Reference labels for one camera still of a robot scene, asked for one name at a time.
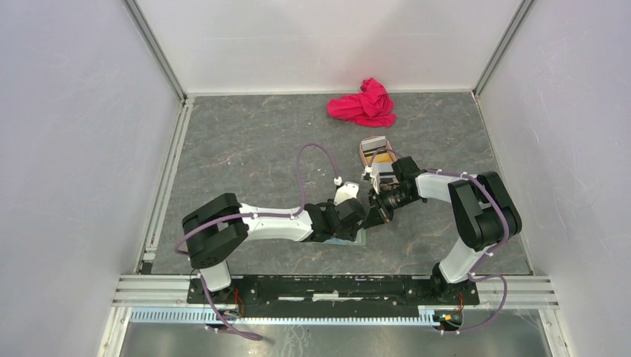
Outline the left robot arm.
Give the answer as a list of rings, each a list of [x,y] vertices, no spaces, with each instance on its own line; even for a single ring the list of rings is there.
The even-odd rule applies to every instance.
[[[354,197],[330,199],[301,208],[258,208],[224,193],[182,219],[184,233],[174,249],[185,254],[205,281],[205,293],[225,303],[234,293],[227,259],[244,242],[285,239],[292,242],[354,241],[362,228],[365,209]]]

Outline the green card holder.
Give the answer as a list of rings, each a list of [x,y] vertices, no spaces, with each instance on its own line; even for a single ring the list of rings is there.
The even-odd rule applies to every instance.
[[[367,242],[367,234],[365,229],[359,229],[353,239],[341,239],[338,237],[332,237],[326,241],[324,244],[330,245],[352,245],[352,246],[365,246]]]

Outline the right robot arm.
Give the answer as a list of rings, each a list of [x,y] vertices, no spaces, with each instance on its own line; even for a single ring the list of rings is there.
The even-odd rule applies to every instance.
[[[486,257],[522,230],[522,219],[499,174],[478,175],[420,169],[404,156],[392,163],[396,178],[388,190],[369,192],[366,228],[389,223],[396,209],[435,199],[452,207],[458,239],[449,254],[435,265],[429,291],[438,303],[449,303]]]

